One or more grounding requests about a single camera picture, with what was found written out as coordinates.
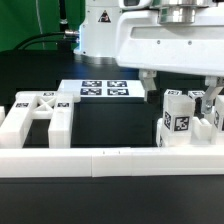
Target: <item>black table surface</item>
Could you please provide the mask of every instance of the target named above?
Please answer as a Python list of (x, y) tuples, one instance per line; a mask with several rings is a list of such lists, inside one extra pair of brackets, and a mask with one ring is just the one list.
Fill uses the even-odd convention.
[[(72, 54), (56, 51), (2, 52), (0, 65), (0, 105), (6, 112), (16, 92), (57, 90), (62, 79), (138, 79), (137, 70), (77, 63)], [(161, 102), (167, 88), (187, 93), (203, 89), (203, 82), (203, 77), (164, 72), (156, 78)], [(72, 147), (155, 146), (161, 109), (161, 103), (134, 98), (82, 100), (75, 106)], [(46, 147), (47, 126), (33, 122), (24, 147)], [(220, 224), (223, 198), (222, 175), (2, 178), (0, 223)]]

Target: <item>black cable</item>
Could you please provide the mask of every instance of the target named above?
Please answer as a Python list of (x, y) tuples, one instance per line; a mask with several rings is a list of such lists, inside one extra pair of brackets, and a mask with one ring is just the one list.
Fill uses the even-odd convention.
[(64, 35), (64, 34), (65, 34), (64, 32), (54, 32), (54, 33), (43, 33), (43, 34), (35, 35), (30, 38), (27, 38), (26, 40), (24, 40), (21, 43), (19, 43), (18, 45), (16, 45), (14, 50), (19, 50), (19, 48), (22, 47), (24, 44), (26, 44), (32, 40), (35, 40), (35, 39), (39, 39), (42, 37), (59, 36), (59, 35)]
[(22, 47), (22, 50), (25, 50), (27, 47), (33, 44), (38, 44), (38, 43), (56, 43), (58, 40), (38, 40), (38, 41), (33, 41), (31, 43), (27, 43), (24, 47)]
[(60, 11), (60, 31), (65, 31), (69, 29), (68, 20), (66, 18), (65, 0), (59, 0), (59, 11)]

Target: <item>screw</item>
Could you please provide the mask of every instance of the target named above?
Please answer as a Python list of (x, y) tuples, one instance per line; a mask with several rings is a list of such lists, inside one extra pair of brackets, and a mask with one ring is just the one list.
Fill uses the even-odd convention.
[(212, 105), (210, 105), (210, 104), (206, 104), (206, 108), (209, 110), (209, 109), (212, 108)]

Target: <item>warning label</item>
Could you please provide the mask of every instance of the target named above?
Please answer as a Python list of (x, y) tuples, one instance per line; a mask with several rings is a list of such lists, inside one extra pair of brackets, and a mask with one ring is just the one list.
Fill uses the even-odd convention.
[(104, 10), (102, 16), (100, 17), (100, 19), (98, 20), (99, 23), (111, 23), (110, 21), (110, 17), (107, 14), (107, 11)]

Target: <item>green background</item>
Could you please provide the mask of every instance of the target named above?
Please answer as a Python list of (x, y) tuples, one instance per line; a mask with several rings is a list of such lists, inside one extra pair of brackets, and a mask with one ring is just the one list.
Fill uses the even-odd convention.
[[(66, 0), (69, 28), (78, 29), (85, 17), (85, 0)], [(43, 33), (59, 31), (58, 0), (39, 0)], [(35, 0), (0, 0), (0, 51), (13, 49), (18, 43), (40, 34)], [(41, 45), (31, 48), (42, 49)]]

